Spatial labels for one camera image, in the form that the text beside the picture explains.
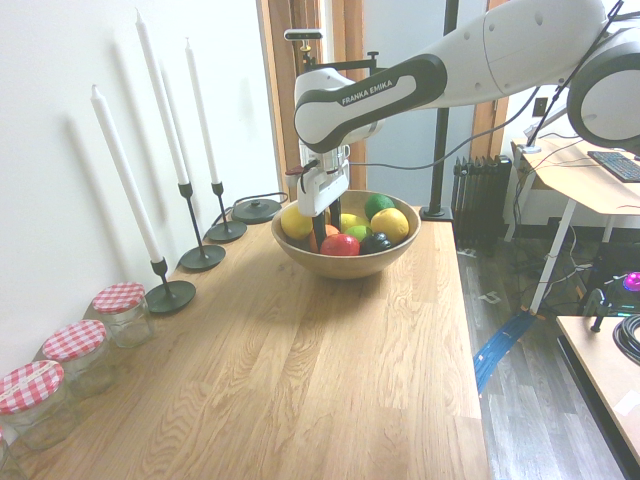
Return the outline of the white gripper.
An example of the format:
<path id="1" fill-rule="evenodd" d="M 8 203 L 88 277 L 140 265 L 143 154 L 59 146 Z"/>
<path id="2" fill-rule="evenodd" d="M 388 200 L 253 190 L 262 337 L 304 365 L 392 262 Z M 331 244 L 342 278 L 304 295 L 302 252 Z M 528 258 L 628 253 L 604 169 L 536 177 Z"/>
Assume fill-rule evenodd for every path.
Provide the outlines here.
<path id="1" fill-rule="evenodd" d="M 311 167 L 298 182 L 297 205 L 301 215 L 312 218 L 312 252 L 319 252 L 326 238 L 326 221 L 323 213 L 329 207 L 330 223 L 341 232 L 340 196 L 349 187 L 349 161 L 345 160 L 333 173 L 319 166 Z"/>

